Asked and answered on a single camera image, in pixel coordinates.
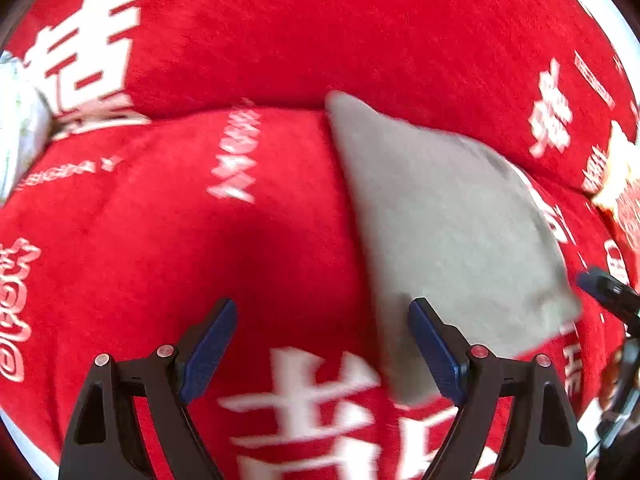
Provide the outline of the red wedding bed cover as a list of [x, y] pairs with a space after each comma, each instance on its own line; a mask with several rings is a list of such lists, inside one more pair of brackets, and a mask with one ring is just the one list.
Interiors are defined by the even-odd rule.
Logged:
[[[567, 278], [633, 282], [585, 196], [525, 174]], [[456, 412], [396, 403], [328, 113], [230, 110], [52, 144], [1, 213], [1, 416], [42, 478], [93, 359], [142, 358], [220, 297], [239, 323], [190, 407], [229, 479], [415, 479]], [[540, 348], [576, 412], [622, 326], [591, 299]]]

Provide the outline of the floral light blue quilt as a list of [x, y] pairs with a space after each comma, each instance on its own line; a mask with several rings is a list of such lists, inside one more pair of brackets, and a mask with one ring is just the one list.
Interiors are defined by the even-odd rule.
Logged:
[[26, 176], [49, 142], [50, 108], [22, 61], [1, 53], [1, 206]]

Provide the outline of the grey knitted garment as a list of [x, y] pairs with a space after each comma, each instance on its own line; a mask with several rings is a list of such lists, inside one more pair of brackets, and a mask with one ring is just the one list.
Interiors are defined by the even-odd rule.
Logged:
[[540, 348], [578, 320], [562, 232], [525, 174], [489, 146], [411, 125], [334, 91], [331, 132], [354, 203], [382, 353], [396, 403], [437, 393], [410, 335], [426, 299], [472, 342], [506, 358]]

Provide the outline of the red wedding pillow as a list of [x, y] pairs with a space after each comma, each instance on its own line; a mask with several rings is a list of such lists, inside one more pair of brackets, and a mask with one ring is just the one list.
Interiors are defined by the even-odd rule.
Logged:
[[319, 108], [332, 90], [593, 191], [639, 111], [578, 0], [37, 0], [8, 42], [55, 114]]

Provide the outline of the cream red embroidered cushion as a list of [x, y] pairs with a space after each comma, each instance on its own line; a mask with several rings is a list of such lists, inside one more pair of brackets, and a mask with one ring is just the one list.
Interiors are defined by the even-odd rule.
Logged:
[[627, 139], [615, 120], [602, 184], [592, 203], [611, 216], [628, 247], [639, 255], [639, 145]]

